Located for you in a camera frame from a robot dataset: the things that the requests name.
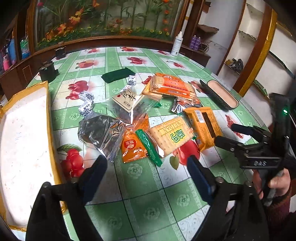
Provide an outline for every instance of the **yellow tape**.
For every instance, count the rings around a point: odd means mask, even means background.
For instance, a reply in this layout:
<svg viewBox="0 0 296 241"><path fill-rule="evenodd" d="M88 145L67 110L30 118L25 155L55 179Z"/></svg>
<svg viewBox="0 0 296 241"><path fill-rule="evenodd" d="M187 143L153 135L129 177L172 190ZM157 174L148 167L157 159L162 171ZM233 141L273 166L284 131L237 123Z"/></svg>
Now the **yellow tape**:
<svg viewBox="0 0 296 241"><path fill-rule="evenodd" d="M54 149L55 145L53 142L53 130L52 130L52 126L51 126L51 105L50 105L50 94L49 94L49 88L48 88L48 82L41 82L38 84L33 85L30 88L24 89L18 93L16 93L8 102L7 104L0 110L0 119L2 119L5 115L5 113L11 108L13 107L14 104L17 103L17 101L21 100L22 98L30 95L31 93L41 89L45 87L46 88L46 122L47 122L47 136L48 136L48 146L49 146L49 157L50 157L50 163L51 163L51 167L52 167L52 172L53 172L53 176L54 176L54 183L55 184L61 184L62 180L61 180L61 176L59 175L59 171L58 171L58 166L57 163L55 161L54 158L54 153L56 152L56 150ZM62 202L61 204L61 209L62 209L62 213L65 212L66 210L66 205L64 202ZM0 192L0 215L3 217L4 221L6 221L6 209L5 209L5 205L3 202L3 198ZM26 228L22 228L22 227L18 227L18 226L14 226L14 225L9 225L9 227L11 229L15 229L15 230L19 230L19 231L23 231L26 232Z"/></svg>

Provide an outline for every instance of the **snack package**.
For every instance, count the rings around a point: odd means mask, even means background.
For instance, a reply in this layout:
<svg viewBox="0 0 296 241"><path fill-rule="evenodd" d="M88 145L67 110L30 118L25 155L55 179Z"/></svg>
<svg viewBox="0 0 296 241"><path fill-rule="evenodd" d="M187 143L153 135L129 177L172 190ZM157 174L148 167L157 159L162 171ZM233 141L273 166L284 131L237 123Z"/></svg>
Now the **snack package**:
<svg viewBox="0 0 296 241"><path fill-rule="evenodd" d="M190 108L190 107L200 108L200 107L202 107L202 104L200 103L200 100L198 98L190 101L187 99L177 97L174 100L172 112L174 112L176 114L180 114L181 112L183 112L183 110L185 110L186 108Z"/></svg>
<svg viewBox="0 0 296 241"><path fill-rule="evenodd" d="M107 108L126 124L132 124L136 130L141 119L160 98L150 98L147 95L137 94L134 86L125 87L119 94L105 102Z"/></svg>
<svg viewBox="0 0 296 241"><path fill-rule="evenodd" d="M150 138L157 144L161 157L166 157L193 137L193 129L179 116L148 129Z"/></svg>
<svg viewBox="0 0 296 241"><path fill-rule="evenodd" d="M149 128L148 115L145 116L139 129L146 131ZM122 161L124 163L136 161L148 156L148 152L137 135L132 131L132 128L127 128L122 144Z"/></svg>
<svg viewBox="0 0 296 241"><path fill-rule="evenodd" d="M159 153L156 151L155 146L152 144L146 133L142 129L139 129L136 130L136 135L146 148L150 160L153 161L158 167L161 167L162 161L159 158Z"/></svg>
<svg viewBox="0 0 296 241"><path fill-rule="evenodd" d="M192 85L189 83L185 83L178 77L168 74L156 73L156 75L154 75L150 81L150 91L153 93L181 97L190 101L197 98Z"/></svg>
<svg viewBox="0 0 296 241"><path fill-rule="evenodd" d="M187 108L184 110L198 137L200 151L214 146L216 136L221 136L221 130L210 107Z"/></svg>
<svg viewBox="0 0 296 241"><path fill-rule="evenodd" d="M142 94L150 96L151 99L156 99L156 100L161 99L163 95L150 92L150 87L151 87L151 80L149 80L148 84L143 89Z"/></svg>
<svg viewBox="0 0 296 241"><path fill-rule="evenodd" d="M125 124L121 120L92 111L79 122L78 138L113 162L125 131Z"/></svg>

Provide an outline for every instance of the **clear plastic bag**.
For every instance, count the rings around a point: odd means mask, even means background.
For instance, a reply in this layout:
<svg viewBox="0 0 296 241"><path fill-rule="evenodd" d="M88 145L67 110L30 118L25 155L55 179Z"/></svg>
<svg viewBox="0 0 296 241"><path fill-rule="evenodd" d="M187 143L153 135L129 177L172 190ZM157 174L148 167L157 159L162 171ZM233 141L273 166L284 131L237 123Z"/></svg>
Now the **clear plastic bag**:
<svg viewBox="0 0 296 241"><path fill-rule="evenodd" d="M138 93L134 86L126 86L119 94L108 99L105 103L116 118L122 120L127 125L133 125L134 130L143 121L146 113L161 98L151 98L148 95Z"/></svg>

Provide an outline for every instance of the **biscuit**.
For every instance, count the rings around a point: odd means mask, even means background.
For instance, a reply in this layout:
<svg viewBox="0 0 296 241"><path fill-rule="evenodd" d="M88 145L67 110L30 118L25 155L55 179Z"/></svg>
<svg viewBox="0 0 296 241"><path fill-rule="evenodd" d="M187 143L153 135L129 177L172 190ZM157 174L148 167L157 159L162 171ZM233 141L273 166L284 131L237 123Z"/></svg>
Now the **biscuit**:
<svg viewBox="0 0 296 241"><path fill-rule="evenodd" d="M193 129L189 128L181 116L152 127L148 132L164 151L164 156L168 156L193 137Z"/></svg>

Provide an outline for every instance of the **spray bottle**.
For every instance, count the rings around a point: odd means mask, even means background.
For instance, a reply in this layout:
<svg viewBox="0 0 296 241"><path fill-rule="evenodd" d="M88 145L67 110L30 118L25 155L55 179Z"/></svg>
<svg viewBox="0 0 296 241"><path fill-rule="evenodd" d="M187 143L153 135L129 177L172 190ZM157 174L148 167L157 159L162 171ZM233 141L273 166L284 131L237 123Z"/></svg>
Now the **spray bottle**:
<svg viewBox="0 0 296 241"><path fill-rule="evenodd" d="M180 51L181 44L182 44L182 41L183 41L183 36L182 35L183 35L182 31L180 31L178 36L176 36L176 38L175 38L174 45L173 45L173 48L172 48L172 52L170 53L173 56L178 56L178 53Z"/></svg>

